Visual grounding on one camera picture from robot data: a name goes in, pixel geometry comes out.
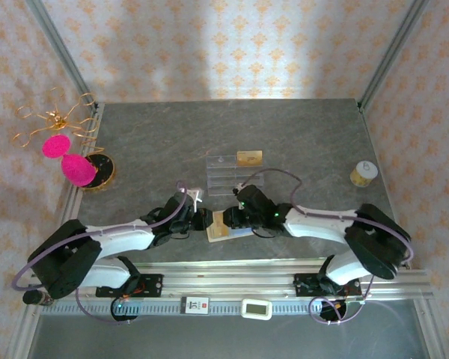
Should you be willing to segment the aluminium frame post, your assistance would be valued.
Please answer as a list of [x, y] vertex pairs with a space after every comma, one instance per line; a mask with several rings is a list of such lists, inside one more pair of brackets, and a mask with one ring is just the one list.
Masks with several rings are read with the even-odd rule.
[[77, 91], [80, 94], [90, 93], [91, 90], [85, 83], [82, 74], [79, 71], [76, 62], [74, 61], [70, 51], [68, 50], [62, 36], [60, 35], [52, 17], [49, 15], [45, 4], [42, 0], [25, 0], [28, 5], [29, 10], [34, 15], [39, 26], [42, 28], [43, 33], [49, 41], [49, 44], [58, 56], [58, 59], [62, 63], [64, 69], [66, 70], [68, 76], [71, 78], [73, 84], [75, 85]]
[[403, 17], [400, 25], [397, 28], [396, 33], [392, 37], [388, 48], [386, 49], [382, 60], [379, 62], [376, 71], [373, 73], [370, 82], [364, 90], [363, 95], [357, 102], [358, 110], [363, 114], [370, 107], [373, 98], [380, 89], [382, 83], [384, 82], [388, 72], [394, 65], [397, 56], [403, 49], [406, 41], [411, 35], [414, 27], [418, 24], [422, 13], [427, 7], [430, 0], [412, 0], [406, 15]]

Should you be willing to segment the aluminium side rail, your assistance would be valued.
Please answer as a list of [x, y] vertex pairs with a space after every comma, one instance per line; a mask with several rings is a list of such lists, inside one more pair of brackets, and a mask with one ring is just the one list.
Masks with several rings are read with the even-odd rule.
[[91, 115], [82, 120], [72, 120], [71, 116], [77, 107], [62, 113], [58, 109], [53, 109], [46, 113], [47, 123], [51, 125], [54, 135], [66, 135], [71, 141], [71, 147], [67, 154], [77, 154], [85, 157], [97, 170], [93, 181], [82, 187], [75, 186], [66, 177], [68, 181], [67, 197], [60, 217], [60, 224], [73, 217], [75, 211], [75, 202], [80, 201], [81, 190], [95, 189], [104, 183], [99, 178], [103, 174], [103, 166], [98, 164], [99, 156], [103, 154], [103, 148], [97, 147], [97, 134], [100, 128], [100, 116], [97, 112], [97, 107], [92, 103], [86, 105], [92, 107]]

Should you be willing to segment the clear acrylic stand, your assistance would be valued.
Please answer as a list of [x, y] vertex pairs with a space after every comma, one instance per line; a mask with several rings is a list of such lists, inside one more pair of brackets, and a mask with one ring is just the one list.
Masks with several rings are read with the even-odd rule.
[[238, 167], [236, 154], [230, 156], [208, 156], [207, 191], [209, 196], [228, 196], [233, 194], [233, 188], [238, 183], [246, 183], [263, 187], [264, 175], [254, 173], [264, 169], [260, 167]]

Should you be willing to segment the small black-capped bottle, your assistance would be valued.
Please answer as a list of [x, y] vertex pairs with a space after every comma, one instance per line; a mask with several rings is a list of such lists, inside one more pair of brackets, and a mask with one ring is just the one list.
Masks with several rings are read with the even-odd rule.
[[23, 293], [22, 301], [27, 305], [51, 306], [55, 300], [47, 293], [38, 289], [26, 291]]

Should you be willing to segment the large pink foam egg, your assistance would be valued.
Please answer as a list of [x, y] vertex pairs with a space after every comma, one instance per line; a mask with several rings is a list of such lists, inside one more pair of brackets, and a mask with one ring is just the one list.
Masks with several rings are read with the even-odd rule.
[[64, 176], [75, 186], [90, 184], [96, 176], [96, 168], [83, 156], [65, 154], [61, 160]]

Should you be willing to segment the small pink foam ball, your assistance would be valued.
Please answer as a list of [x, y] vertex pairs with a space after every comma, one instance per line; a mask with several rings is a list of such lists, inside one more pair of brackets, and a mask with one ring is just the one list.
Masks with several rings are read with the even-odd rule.
[[50, 159], [61, 158], [71, 147], [71, 141], [66, 135], [53, 135], [42, 146], [42, 153]]

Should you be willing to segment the white label tag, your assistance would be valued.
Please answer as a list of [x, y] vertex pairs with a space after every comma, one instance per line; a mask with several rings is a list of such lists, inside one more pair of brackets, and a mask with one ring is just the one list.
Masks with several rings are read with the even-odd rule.
[[180, 313], [186, 315], [208, 315], [210, 299], [208, 297], [186, 296], [180, 301]]

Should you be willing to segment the yellow tape roll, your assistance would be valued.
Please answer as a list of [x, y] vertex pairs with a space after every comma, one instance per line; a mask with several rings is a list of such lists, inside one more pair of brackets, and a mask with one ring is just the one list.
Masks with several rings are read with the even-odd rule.
[[360, 161], [352, 170], [349, 178], [353, 185], [365, 188], [377, 178], [379, 174], [378, 167], [369, 161]]

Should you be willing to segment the aluminium front frame rail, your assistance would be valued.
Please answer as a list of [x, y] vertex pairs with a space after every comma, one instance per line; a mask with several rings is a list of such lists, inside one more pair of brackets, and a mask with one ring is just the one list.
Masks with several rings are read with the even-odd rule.
[[[294, 275], [319, 271], [324, 259], [231, 260], [175, 263], [138, 263], [145, 274], [162, 274], [163, 298], [208, 296], [218, 300], [258, 298], [294, 300]], [[430, 277], [424, 270], [403, 269], [393, 280], [363, 277], [368, 299], [377, 301], [432, 298]]]

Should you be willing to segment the white digital timer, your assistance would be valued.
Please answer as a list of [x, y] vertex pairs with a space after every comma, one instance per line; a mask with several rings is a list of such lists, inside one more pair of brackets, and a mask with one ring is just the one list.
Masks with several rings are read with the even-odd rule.
[[272, 302], [245, 298], [241, 303], [241, 317], [245, 319], [255, 319], [268, 321], [272, 318]]

